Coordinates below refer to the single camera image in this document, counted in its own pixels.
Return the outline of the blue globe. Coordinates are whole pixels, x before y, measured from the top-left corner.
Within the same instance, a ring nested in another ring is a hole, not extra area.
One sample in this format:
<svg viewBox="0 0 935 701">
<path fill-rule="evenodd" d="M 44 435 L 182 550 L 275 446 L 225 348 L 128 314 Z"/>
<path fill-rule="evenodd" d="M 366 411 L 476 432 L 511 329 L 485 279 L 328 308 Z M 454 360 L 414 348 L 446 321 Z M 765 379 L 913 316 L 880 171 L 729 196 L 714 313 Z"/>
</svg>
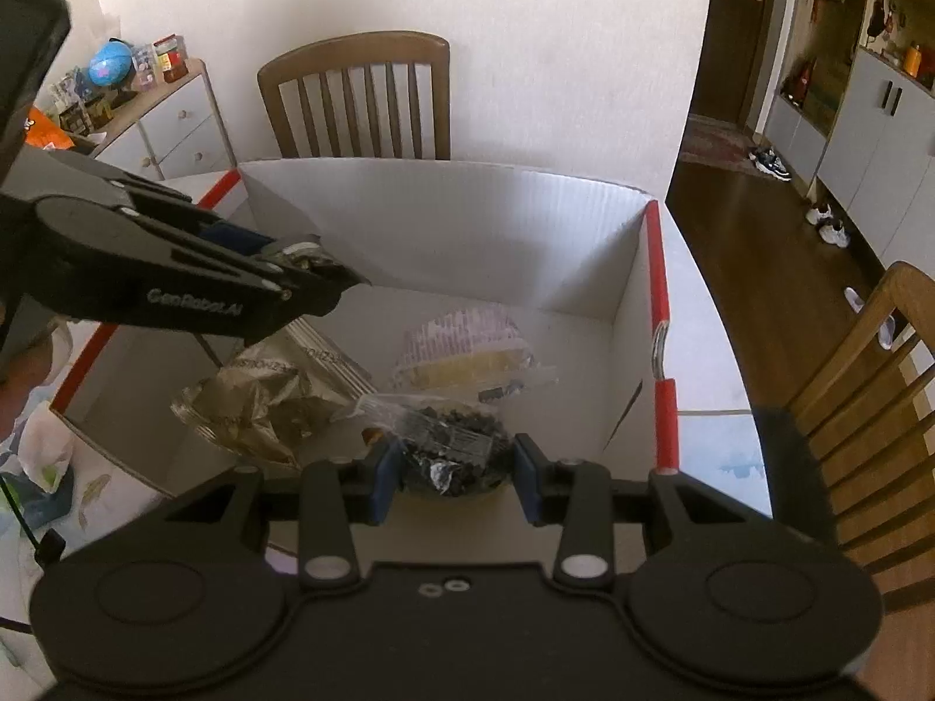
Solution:
<svg viewBox="0 0 935 701">
<path fill-rule="evenodd" d="M 87 65 L 89 81 L 96 87 L 116 87 L 133 71 L 131 47 L 122 40 L 109 40 L 103 44 Z"/>
</svg>

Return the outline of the pink white snack packet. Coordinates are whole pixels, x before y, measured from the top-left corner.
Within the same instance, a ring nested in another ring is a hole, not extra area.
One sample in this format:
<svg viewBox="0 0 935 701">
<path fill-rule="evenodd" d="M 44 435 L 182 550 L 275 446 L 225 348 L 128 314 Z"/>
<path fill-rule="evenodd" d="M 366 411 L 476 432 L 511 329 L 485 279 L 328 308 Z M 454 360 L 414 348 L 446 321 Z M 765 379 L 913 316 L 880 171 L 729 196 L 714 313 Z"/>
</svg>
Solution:
<svg viewBox="0 0 935 701">
<path fill-rule="evenodd" d="M 404 334 L 390 384 L 398 393 L 499 404 L 558 381 L 504 307 L 444 313 Z"/>
</svg>

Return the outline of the red white cardboard box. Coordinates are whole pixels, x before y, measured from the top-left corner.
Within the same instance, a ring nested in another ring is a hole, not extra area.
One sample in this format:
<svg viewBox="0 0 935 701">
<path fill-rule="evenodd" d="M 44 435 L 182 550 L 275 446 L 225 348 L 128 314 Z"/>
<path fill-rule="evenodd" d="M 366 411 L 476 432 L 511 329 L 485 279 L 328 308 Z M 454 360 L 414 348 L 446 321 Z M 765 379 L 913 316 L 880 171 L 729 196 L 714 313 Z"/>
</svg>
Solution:
<svg viewBox="0 0 935 701">
<path fill-rule="evenodd" d="M 618 183 L 487 163 L 254 161 L 214 187 L 169 185 L 272 237 L 317 234 L 369 283 L 312 318 L 360 364 L 377 393 L 416 393 L 432 358 L 469 339 L 468 321 L 531 348 L 532 366 L 468 377 L 431 394 L 493 398 L 510 433 L 547 457 L 607 465 L 645 480 L 656 426 L 672 424 L 663 378 L 669 323 L 666 211 Z M 227 470 L 230 451 L 205 442 L 169 404 L 214 369 L 180 332 L 98 328 L 80 348 L 51 410 L 136 480 L 178 495 Z M 556 527 L 526 524 L 510 487 L 461 498 L 403 492 L 378 529 L 356 527 L 361 563 L 541 562 Z"/>
</svg>

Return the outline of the clear bag dark snacks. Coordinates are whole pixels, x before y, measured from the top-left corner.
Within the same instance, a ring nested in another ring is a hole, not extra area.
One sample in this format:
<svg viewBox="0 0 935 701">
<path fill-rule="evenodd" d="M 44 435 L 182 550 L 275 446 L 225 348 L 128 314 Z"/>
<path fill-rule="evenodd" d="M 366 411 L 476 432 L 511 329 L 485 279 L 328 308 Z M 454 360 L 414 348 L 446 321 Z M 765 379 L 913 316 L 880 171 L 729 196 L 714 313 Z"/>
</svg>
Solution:
<svg viewBox="0 0 935 701">
<path fill-rule="evenodd" d="M 403 444 L 403 487 L 461 498 L 509 483 L 512 435 L 498 411 L 429 394 L 366 394 L 352 415 Z"/>
</svg>

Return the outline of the white sneakers pair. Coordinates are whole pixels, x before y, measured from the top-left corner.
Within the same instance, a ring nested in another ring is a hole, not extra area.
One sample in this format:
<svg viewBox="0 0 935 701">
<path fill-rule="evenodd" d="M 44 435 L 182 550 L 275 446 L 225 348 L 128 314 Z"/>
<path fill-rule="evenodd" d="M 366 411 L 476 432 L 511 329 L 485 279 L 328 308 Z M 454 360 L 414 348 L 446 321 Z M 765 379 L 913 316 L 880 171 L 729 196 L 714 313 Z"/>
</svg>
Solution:
<svg viewBox="0 0 935 701">
<path fill-rule="evenodd" d="M 846 248 L 850 245 L 850 236 L 846 232 L 843 221 L 835 217 L 832 207 L 828 204 L 811 207 L 805 214 L 808 225 L 813 226 L 821 241 L 833 247 Z"/>
</svg>

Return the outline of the white drawer cabinet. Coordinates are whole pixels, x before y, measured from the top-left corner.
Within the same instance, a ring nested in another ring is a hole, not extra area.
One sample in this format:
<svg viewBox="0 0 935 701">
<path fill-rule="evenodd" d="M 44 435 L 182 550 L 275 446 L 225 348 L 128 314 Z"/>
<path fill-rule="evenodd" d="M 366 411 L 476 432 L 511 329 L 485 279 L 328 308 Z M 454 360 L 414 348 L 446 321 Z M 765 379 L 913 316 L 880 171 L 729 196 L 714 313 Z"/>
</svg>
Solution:
<svg viewBox="0 0 935 701">
<path fill-rule="evenodd" d="M 189 58 L 187 70 L 119 107 L 92 157 L 151 181 L 234 168 L 205 62 Z"/>
</svg>

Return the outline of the orange snack bag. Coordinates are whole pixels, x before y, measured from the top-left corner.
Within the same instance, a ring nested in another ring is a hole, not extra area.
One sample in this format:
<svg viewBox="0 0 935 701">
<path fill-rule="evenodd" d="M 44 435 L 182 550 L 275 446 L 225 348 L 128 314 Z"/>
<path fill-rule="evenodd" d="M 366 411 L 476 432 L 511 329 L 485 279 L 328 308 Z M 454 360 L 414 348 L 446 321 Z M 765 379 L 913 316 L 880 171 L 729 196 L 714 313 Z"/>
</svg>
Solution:
<svg viewBox="0 0 935 701">
<path fill-rule="evenodd" d="M 32 106 L 24 123 L 25 142 L 36 149 L 68 150 L 74 145 L 70 135 L 63 131 L 55 122 Z"/>
</svg>

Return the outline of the white grey tissue pack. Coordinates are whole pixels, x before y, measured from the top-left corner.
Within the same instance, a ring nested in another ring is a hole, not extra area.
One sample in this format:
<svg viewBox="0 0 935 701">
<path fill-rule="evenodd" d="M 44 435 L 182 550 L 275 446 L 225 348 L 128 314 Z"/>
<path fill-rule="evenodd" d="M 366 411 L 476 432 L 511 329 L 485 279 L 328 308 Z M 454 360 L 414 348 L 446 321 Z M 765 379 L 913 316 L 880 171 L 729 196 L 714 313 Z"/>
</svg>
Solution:
<svg viewBox="0 0 935 701">
<path fill-rule="evenodd" d="M 14 489 L 29 527 L 67 516 L 73 502 L 74 435 L 47 402 L 38 404 L 14 432 L 11 448 L 19 464 Z"/>
</svg>

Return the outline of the silver brown snack bag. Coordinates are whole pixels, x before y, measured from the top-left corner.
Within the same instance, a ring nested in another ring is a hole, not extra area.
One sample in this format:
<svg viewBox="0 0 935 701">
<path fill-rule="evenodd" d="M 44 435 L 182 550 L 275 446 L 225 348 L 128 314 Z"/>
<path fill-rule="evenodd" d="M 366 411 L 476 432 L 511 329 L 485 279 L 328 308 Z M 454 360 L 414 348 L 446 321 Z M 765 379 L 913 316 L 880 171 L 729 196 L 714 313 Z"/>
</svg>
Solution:
<svg viewBox="0 0 935 701">
<path fill-rule="evenodd" d="M 372 391 L 371 375 L 300 317 L 182 389 L 171 411 L 219 448 L 295 470 L 301 446 Z"/>
</svg>

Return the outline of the red sauce jar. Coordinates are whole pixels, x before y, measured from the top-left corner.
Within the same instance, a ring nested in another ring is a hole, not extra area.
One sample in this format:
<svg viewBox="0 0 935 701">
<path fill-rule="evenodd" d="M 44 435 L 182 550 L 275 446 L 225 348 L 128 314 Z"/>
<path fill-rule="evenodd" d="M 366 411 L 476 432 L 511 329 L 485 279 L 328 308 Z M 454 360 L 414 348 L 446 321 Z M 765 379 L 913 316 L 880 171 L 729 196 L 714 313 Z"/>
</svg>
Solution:
<svg viewBox="0 0 935 701">
<path fill-rule="evenodd" d="M 154 54 L 158 69 L 162 71 L 163 81 L 167 84 L 173 84 L 189 73 L 185 62 L 184 40 L 176 33 L 157 40 L 154 43 Z"/>
</svg>

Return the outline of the grey white wall cabinet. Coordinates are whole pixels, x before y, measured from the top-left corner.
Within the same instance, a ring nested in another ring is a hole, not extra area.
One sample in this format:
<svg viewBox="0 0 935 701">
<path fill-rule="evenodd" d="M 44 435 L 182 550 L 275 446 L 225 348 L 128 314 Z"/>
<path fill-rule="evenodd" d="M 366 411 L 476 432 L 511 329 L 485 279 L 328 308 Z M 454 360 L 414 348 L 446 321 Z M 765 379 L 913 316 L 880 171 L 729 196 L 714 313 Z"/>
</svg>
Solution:
<svg viewBox="0 0 935 701">
<path fill-rule="evenodd" d="M 788 0 L 764 136 L 883 264 L 933 268 L 933 0 Z"/>
</svg>

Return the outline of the light wooden chair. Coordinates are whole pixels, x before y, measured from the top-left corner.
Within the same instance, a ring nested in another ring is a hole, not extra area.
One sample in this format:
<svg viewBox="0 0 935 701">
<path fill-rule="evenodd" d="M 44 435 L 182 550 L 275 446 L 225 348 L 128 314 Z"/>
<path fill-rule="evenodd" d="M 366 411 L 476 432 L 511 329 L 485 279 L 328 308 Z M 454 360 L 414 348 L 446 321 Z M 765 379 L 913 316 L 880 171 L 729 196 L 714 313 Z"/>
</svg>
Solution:
<svg viewBox="0 0 935 701">
<path fill-rule="evenodd" d="M 889 612 L 933 603 L 933 280 L 897 261 L 839 348 L 789 402 L 835 541 Z"/>
</svg>

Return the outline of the brown wooden chair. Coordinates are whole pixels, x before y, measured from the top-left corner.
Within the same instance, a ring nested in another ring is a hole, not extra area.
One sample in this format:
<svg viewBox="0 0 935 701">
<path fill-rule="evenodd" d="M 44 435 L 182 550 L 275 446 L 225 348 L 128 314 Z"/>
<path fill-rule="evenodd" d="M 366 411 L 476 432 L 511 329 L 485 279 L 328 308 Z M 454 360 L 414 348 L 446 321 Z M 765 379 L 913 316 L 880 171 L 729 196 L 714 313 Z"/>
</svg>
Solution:
<svg viewBox="0 0 935 701">
<path fill-rule="evenodd" d="M 283 158 L 452 156 L 450 43 L 442 36 L 334 36 L 269 60 L 257 84 Z"/>
</svg>

